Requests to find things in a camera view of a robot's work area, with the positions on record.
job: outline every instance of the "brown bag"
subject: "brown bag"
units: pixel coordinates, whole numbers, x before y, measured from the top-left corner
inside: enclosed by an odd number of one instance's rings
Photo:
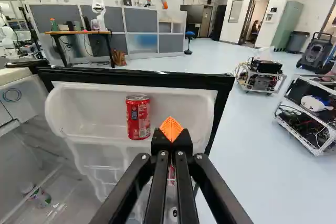
[[[117,66],[126,66],[125,54],[120,50],[113,50],[113,61]]]

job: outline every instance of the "gray floor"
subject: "gray floor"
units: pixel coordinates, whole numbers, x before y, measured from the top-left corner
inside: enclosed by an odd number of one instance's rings
[[[196,73],[232,72],[255,49],[197,39],[193,54],[132,60],[123,68]],[[279,95],[242,92],[235,84],[210,158],[255,224],[335,223],[336,156],[314,157],[273,121],[273,111],[291,76],[311,73],[295,67],[298,55],[274,52],[288,75]],[[215,223],[202,194],[200,223]]]

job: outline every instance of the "refrigerator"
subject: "refrigerator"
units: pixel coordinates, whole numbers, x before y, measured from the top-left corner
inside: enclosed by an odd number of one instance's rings
[[[1,224],[89,223],[134,157],[150,154],[154,128],[168,116],[189,130],[193,153],[208,155],[234,82],[229,74],[50,67],[40,60],[8,67],[0,82]],[[130,94],[150,97],[151,136],[144,140],[128,138]],[[127,223],[142,223],[150,183]],[[178,222],[176,208],[170,177],[164,223]]]

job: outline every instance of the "window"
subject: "window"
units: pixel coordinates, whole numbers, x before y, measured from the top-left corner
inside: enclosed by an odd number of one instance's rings
[[[242,5],[243,5],[243,0],[232,1],[231,12],[230,12],[229,20],[228,20],[229,23],[238,22],[239,14],[240,14],[240,11],[242,10]]]

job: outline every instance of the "bottle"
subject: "bottle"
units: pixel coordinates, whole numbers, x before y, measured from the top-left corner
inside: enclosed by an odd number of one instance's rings
[[[36,185],[32,182],[21,182],[19,190],[23,196],[26,196],[34,189]],[[42,188],[37,188],[34,193],[28,198],[28,201],[34,201],[37,208],[42,209],[51,203],[51,196]]]
[[[50,23],[51,23],[51,30],[52,31],[58,31],[57,24],[56,24],[56,21],[55,21],[54,18],[50,19]]]

